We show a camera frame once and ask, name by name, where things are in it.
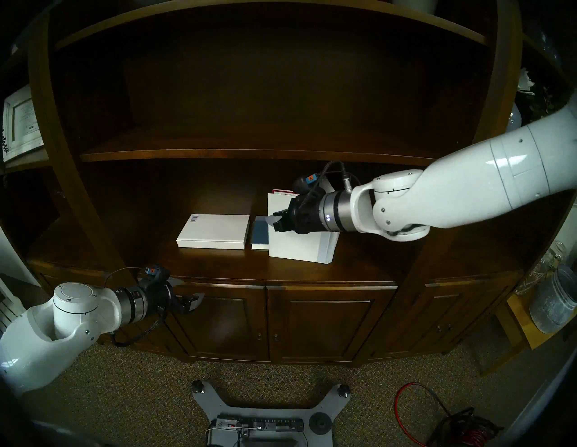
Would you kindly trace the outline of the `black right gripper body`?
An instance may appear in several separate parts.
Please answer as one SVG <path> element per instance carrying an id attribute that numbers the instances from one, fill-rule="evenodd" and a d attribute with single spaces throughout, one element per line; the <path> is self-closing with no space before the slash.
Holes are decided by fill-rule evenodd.
<path id="1" fill-rule="evenodd" d="M 300 194 L 289 204 L 289 231 L 297 234 L 324 232 L 321 222 L 320 202 L 325 196 L 324 189 L 313 189 L 308 194 Z"/>

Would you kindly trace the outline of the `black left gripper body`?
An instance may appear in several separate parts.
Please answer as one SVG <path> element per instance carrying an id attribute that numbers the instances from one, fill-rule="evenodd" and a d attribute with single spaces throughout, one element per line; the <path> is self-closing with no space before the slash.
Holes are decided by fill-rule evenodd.
<path id="1" fill-rule="evenodd" d="M 166 318 L 169 312 L 187 314 L 190 311 L 190 300 L 185 296 L 177 297 L 170 283 L 147 284 L 147 317 L 156 315 Z"/>

